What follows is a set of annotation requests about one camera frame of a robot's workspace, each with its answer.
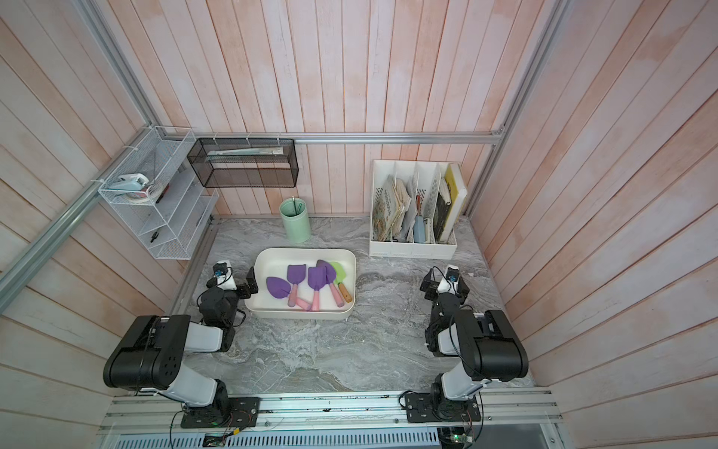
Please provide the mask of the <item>white storage box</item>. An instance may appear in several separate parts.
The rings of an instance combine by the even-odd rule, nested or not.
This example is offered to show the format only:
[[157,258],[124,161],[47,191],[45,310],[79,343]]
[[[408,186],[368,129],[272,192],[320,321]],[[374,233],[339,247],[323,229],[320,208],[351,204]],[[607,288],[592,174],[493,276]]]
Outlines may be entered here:
[[[338,262],[346,272],[343,283],[353,296],[352,303],[346,303],[338,308],[326,285],[321,291],[321,310],[319,312],[303,311],[299,308],[290,308],[286,299],[275,299],[267,290],[267,277],[279,277],[287,281],[287,267],[290,265],[306,265],[307,275],[298,288],[298,296],[312,304],[313,290],[307,282],[308,269],[317,267],[318,260],[331,263]],[[246,306],[259,318],[271,319],[304,319],[304,320],[343,320],[348,318],[356,304],[356,257],[343,249],[292,249],[271,248],[259,254],[254,263],[258,293],[246,300]]]

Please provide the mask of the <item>purple pointed trowel pink handle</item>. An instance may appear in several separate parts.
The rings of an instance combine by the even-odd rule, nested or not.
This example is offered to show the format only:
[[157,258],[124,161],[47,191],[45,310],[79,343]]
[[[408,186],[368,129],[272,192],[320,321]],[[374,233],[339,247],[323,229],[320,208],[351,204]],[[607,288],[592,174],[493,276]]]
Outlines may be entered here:
[[305,299],[298,296],[298,286],[289,284],[286,280],[279,277],[267,277],[267,290],[275,299],[286,299],[290,308],[299,308],[303,311],[309,311],[312,305]]

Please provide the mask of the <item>purple square shovel pink handle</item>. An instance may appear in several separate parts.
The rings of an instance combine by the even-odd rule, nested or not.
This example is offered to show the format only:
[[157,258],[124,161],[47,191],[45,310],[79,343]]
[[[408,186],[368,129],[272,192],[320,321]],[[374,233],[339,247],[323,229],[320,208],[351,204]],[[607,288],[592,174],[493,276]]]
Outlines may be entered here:
[[298,288],[306,279],[306,275],[306,265],[290,265],[287,267],[287,281],[291,284],[291,291],[288,297],[288,305],[290,307],[298,306],[303,310],[310,308],[310,304],[298,296]]

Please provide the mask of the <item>purple pointed shovel pink handle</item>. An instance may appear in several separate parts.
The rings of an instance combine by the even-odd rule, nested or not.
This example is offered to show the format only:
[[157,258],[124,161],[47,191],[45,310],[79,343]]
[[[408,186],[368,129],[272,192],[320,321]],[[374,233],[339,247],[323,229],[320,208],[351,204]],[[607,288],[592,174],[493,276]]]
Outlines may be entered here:
[[325,275],[326,275],[326,281],[325,283],[329,286],[332,296],[334,297],[334,301],[338,308],[342,308],[345,305],[345,301],[338,291],[338,288],[335,286],[335,281],[337,278],[337,272],[335,268],[325,260],[318,260],[316,263],[317,267],[324,267],[325,268]]

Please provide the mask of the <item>green shovel wooden handle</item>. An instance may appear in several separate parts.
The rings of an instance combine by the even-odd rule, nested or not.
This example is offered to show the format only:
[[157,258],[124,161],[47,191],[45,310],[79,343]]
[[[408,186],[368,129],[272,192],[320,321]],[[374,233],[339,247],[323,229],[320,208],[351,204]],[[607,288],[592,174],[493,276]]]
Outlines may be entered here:
[[333,267],[336,273],[336,278],[334,280],[335,286],[338,288],[338,291],[340,292],[340,295],[342,295],[344,301],[346,303],[352,303],[353,302],[353,296],[350,294],[349,290],[347,289],[346,285],[343,283],[343,281],[346,278],[346,272],[344,271],[344,268],[342,265],[338,262],[332,261],[330,265]]

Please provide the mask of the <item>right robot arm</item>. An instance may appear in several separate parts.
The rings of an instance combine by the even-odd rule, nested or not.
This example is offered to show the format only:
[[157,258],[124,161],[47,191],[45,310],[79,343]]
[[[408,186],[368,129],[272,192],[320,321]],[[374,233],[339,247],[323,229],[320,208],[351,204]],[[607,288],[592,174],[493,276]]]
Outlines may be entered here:
[[432,302],[424,331],[427,349],[436,357],[455,357],[456,366],[437,376],[428,393],[409,393],[411,422],[471,421],[482,418],[476,396],[493,381],[524,378],[527,352],[505,312],[475,312],[467,304],[470,289],[459,269],[431,268],[420,286]]

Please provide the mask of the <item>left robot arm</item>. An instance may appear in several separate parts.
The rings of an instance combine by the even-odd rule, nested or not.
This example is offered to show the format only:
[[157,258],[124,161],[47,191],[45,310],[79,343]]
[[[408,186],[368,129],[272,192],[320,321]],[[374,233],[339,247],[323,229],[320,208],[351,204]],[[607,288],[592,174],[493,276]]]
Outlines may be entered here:
[[231,425],[239,419],[235,413],[251,419],[245,406],[229,398],[223,381],[182,361],[190,353],[227,352],[241,326],[237,316],[245,314],[239,303],[259,292],[254,269],[249,269],[241,284],[227,262],[215,264],[213,274],[197,299],[199,322],[188,314],[142,315],[126,331],[103,370],[107,387],[136,395],[157,393],[179,402],[185,428]]

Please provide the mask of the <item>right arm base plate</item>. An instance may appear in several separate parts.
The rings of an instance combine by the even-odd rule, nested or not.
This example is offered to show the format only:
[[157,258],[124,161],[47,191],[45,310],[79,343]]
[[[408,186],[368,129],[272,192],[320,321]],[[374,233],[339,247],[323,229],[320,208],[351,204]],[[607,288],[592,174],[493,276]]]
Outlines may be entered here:
[[419,393],[407,390],[399,395],[399,406],[410,423],[482,421],[481,406],[475,400],[446,400],[441,393]]

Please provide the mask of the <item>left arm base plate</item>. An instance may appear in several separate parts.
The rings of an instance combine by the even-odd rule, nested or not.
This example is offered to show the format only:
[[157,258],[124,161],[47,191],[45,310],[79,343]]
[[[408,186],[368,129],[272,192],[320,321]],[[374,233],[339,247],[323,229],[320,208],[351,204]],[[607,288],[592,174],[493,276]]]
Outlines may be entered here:
[[254,428],[261,398],[221,398],[207,407],[189,407],[183,412],[181,428]]

